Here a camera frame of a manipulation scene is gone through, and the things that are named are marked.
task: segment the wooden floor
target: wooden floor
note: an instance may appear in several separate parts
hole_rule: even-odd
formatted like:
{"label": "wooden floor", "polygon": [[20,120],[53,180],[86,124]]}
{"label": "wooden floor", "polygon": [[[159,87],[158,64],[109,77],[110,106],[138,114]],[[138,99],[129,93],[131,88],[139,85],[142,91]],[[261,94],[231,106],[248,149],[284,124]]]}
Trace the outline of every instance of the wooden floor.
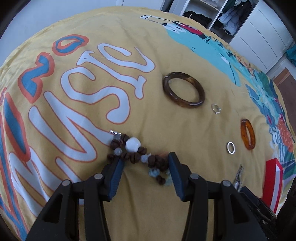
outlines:
{"label": "wooden floor", "polygon": [[280,90],[284,99],[290,124],[296,132],[296,80],[287,69],[274,79],[275,84]]}

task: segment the cartoon character print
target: cartoon character print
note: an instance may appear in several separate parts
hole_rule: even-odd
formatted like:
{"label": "cartoon character print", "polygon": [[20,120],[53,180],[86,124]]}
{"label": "cartoon character print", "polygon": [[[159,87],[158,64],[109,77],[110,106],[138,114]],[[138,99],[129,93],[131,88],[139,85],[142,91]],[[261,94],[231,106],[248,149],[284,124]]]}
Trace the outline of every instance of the cartoon character print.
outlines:
{"label": "cartoon character print", "polygon": [[278,100],[273,82],[263,72],[251,68],[242,57],[226,49],[219,40],[206,36],[192,26],[151,15],[141,18],[161,24],[173,40],[209,61],[237,86],[241,86],[237,71],[245,77],[250,84],[245,85],[249,96],[269,125],[269,133],[272,135],[270,146],[274,149],[273,158],[277,158],[284,168],[283,179],[288,182],[294,178],[296,174],[293,154],[295,141],[287,125],[286,115]]}

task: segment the dark brown bangle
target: dark brown bangle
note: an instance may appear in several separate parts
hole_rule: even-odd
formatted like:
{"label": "dark brown bangle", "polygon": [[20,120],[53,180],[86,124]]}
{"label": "dark brown bangle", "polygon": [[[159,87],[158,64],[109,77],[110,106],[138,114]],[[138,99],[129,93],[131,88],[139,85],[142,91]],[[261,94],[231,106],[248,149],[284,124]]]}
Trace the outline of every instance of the dark brown bangle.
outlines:
{"label": "dark brown bangle", "polygon": [[[172,89],[170,88],[170,85],[169,85],[169,80],[175,79],[175,78],[186,80],[190,84],[192,84],[194,86],[194,88],[196,88],[196,90],[198,91],[198,94],[200,96],[200,100],[198,102],[189,102],[189,101],[183,100],[182,98],[177,96],[172,91]],[[170,97],[170,99],[172,99],[176,104],[178,104],[182,107],[187,107],[187,108],[199,107],[205,101],[205,91],[204,91],[203,87],[201,86],[201,84],[195,78],[193,78],[190,75],[185,74],[185,73],[172,72],[172,73],[169,73],[167,76],[165,76],[163,78],[163,90],[167,94],[167,96]]]}
{"label": "dark brown bangle", "polygon": [[[247,129],[250,133],[251,141],[249,141]],[[256,145],[256,138],[255,138],[255,132],[251,125],[251,122],[248,119],[241,120],[241,135],[242,140],[244,141],[244,145],[248,150],[253,150]]]}

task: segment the ring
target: ring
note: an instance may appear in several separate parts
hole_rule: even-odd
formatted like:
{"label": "ring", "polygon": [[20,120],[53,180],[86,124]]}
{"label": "ring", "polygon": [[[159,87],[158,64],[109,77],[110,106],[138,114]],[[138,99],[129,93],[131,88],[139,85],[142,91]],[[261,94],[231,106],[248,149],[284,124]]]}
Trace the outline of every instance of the ring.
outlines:
{"label": "ring", "polygon": [[[175,78],[186,80],[187,82],[192,84],[196,88],[196,90],[198,91],[198,94],[200,96],[200,100],[198,102],[189,102],[189,101],[183,100],[182,98],[177,96],[172,91],[172,89],[170,88],[170,85],[169,85],[169,80],[175,79]],[[172,72],[172,73],[169,73],[167,76],[165,76],[163,78],[163,90],[164,90],[165,94],[170,99],[172,99],[176,104],[178,104],[182,107],[187,107],[187,108],[199,107],[205,101],[205,91],[204,91],[203,87],[201,86],[201,84],[195,78],[193,78],[190,75],[185,74],[185,73]]]}
{"label": "ring", "polygon": [[[229,146],[232,145],[233,146],[233,151],[231,152],[229,149]],[[232,142],[228,142],[227,143],[227,151],[229,154],[234,154],[235,153],[235,145]]]}
{"label": "ring", "polygon": [[217,104],[212,104],[212,110],[215,114],[221,113],[221,108]]}
{"label": "ring", "polygon": [[[249,140],[247,129],[250,134],[251,140]],[[256,138],[255,138],[255,132],[251,125],[251,122],[248,119],[242,119],[241,120],[241,135],[242,140],[244,141],[244,145],[248,150],[253,150],[256,145]]]}

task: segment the silver bolt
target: silver bolt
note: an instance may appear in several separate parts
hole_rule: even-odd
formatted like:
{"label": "silver bolt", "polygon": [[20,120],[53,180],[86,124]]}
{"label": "silver bolt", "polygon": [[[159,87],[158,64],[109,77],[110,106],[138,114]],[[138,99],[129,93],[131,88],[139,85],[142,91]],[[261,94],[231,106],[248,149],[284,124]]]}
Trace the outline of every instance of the silver bolt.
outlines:
{"label": "silver bolt", "polygon": [[196,173],[191,173],[191,174],[190,174],[190,177],[191,177],[192,179],[198,179],[198,178],[199,178],[199,175],[196,174]]}
{"label": "silver bolt", "polygon": [[228,180],[224,180],[222,183],[223,183],[223,185],[226,186],[226,187],[230,187],[230,185],[231,185],[231,182],[228,181]]}
{"label": "silver bolt", "polygon": [[62,185],[65,186],[65,187],[68,186],[69,184],[70,184],[69,180],[65,180],[65,181],[62,182]]}
{"label": "silver bolt", "polygon": [[103,178],[103,174],[97,173],[97,174],[95,174],[94,178],[95,179],[102,179]]}

